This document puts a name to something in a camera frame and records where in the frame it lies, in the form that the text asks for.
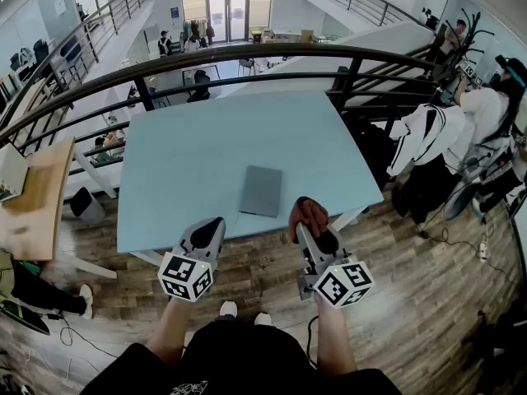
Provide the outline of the black balcony railing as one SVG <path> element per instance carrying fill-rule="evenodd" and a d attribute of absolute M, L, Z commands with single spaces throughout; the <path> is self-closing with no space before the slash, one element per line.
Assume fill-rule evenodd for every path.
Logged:
<path fill-rule="evenodd" d="M 147 0 L 110 0 L 72 30 L 42 62 L 41 77 L 68 88 L 80 82 L 110 39 Z"/>

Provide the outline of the black flat device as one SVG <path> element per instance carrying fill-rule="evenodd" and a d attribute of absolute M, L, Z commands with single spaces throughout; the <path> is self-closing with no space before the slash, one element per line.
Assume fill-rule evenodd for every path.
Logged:
<path fill-rule="evenodd" d="M 0 301 L 0 313 L 40 334 L 49 336 L 50 331 L 41 317 L 32 310 L 13 301 Z"/>

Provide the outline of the black coat rack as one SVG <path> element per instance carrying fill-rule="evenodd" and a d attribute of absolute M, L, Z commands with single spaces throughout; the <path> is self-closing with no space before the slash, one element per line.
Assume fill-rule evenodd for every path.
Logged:
<path fill-rule="evenodd" d="M 443 64 L 436 63 L 436 66 L 431 70 L 431 79 L 433 79 L 436 82 L 447 83 L 448 81 L 451 81 L 453 77 L 455 66 L 462 59 L 466 59 L 470 61 L 475 69 L 478 63 L 472 60 L 469 57 L 469 54 L 470 53 L 478 53 L 480 55 L 485 54 L 484 49 L 479 49 L 475 47 L 475 44 L 476 44 L 475 39 L 478 38 L 480 35 L 487 35 L 492 38 L 494 38 L 496 35 L 494 32 L 490 30 L 480 29 L 478 27 L 478 23 L 481 19 L 480 12 L 477 12 L 476 14 L 472 14 L 471 16 L 469 16 L 469 14 L 463 8 L 461 9 L 461 11 L 465 17 L 465 19 L 461 19 L 461 20 L 465 21 L 467 25 L 467 28 L 465 31 L 464 42 L 461 44 L 458 50 L 454 51 L 448 56 L 448 58 L 445 60 Z M 446 21 L 446 25 L 448 26 L 448 29 L 451 28 L 453 30 L 455 28 L 448 21 Z"/>

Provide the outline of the grey pad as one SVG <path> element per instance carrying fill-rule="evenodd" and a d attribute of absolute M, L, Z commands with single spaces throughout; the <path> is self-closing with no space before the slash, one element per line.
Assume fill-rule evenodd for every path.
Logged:
<path fill-rule="evenodd" d="M 282 195 L 282 171 L 248 165 L 237 206 L 235 223 L 248 218 L 275 222 Z"/>

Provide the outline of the wooden side table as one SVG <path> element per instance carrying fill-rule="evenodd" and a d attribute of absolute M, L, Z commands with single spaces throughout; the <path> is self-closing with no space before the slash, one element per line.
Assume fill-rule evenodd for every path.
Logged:
<path fill-rule="evenodd" d="M 0 202 L 0 246 L 14 259 L 55 259 L 73 149 L 70 138 L 27 156 L 29 169 L 22 194 Z"/>

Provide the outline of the white box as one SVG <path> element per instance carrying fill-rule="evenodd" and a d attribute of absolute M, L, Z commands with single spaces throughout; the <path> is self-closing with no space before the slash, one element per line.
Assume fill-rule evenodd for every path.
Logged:
<path fill-rule="evenodd" d="M 28 161 L 11 143 L 0 149 L 0 202 L 23 193 L 28 169 Z"/>

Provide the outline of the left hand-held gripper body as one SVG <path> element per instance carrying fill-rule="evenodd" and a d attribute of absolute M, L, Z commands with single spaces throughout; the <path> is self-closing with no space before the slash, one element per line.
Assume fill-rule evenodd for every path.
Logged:
<path fill-rule="evenodd" d="M 170 297 L 196 302 L 214 282 L 217 257 L 205 258 L 203 250 L 184 250 L 177 244 L 165 253 L 157 273 L 163 291 Z"/>

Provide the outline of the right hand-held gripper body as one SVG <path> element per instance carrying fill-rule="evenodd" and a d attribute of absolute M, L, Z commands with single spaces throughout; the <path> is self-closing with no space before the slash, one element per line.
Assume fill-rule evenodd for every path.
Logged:
<path fill-rule="evenodd" d="M 333 309 L 358 303 L 375 286 L 364 262 L 333 263 L 321 273 L 304 275 L 297 281 L 302 300 L 318 295 Z"/>

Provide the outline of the person's left forearm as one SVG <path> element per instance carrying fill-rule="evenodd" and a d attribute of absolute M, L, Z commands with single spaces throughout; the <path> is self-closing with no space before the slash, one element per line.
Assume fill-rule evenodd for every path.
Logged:
<path fill-rule="evenodd" d="M 184 352 L 184 340 L 194 303 L 172 298 L 166 306 L 146 348 L 167 367 L 174 368 Z"/>

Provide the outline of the white jacket with black stripes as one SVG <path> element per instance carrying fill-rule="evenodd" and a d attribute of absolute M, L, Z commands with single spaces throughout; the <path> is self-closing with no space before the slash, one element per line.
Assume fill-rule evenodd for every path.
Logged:
<path fill-rule="evenodd" d="M 399 121 L 391 135 L 397 146 L 386 172 L 397 176 L 410 163 L 425 165 L 454 145 L 464 132 L 473 130 L 473 121 L 457 105 L 419 105 Z"/>

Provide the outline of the person's right forearm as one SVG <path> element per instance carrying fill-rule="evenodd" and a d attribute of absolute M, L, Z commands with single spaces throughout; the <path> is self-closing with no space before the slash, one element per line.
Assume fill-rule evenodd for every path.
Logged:
<path fill-rule="evenodd" d="M 319 295 L 317 368 L 326 378 L 335 378 L 357 370 L 350 345 L 346 317 L 341 309 L 334 309 Z"/>

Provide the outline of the red-brown cloth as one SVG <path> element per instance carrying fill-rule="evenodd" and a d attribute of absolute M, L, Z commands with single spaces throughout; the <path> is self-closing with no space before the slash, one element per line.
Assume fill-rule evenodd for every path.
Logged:
<path fill-rule="evenodd" d="M 289 216 L 290 240 L 294 244 L 299 244 L 296 232 L 299 223 L 303 223 L 314 238 L 319 238 L 328 229 L 329 214 L 316 200 L 299 197 Z"/>

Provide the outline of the black bag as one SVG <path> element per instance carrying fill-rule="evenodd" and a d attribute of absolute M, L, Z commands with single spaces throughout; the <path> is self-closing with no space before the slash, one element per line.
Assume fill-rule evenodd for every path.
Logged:
<path fill-rule="evenodd" d="M 380 191 L 390 180 L 387 169 L 394 158 L 396 143 L 383 129 L 364 117 L 344 120 Z"/>

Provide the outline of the person's black shirt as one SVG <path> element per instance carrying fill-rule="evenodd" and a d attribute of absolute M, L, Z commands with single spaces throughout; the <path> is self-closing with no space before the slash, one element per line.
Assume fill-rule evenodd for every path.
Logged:
<path fill-rule="evenodd" d="M 275 327 L 217 320 L 166 366 L 132 344 L 81 395 L 402 395 L 378 369 L 325 378 L 298 341 Z"/>

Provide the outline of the grey trash bin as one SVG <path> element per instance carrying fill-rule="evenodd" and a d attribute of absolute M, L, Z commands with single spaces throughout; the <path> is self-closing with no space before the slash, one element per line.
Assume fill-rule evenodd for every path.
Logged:
<path fill-rule="evenodd" d="M 69 206 L 73 215 L 87 224 L 97 225 L 105 218 L 105 209 L 85 187 L 75 193 Z"/>

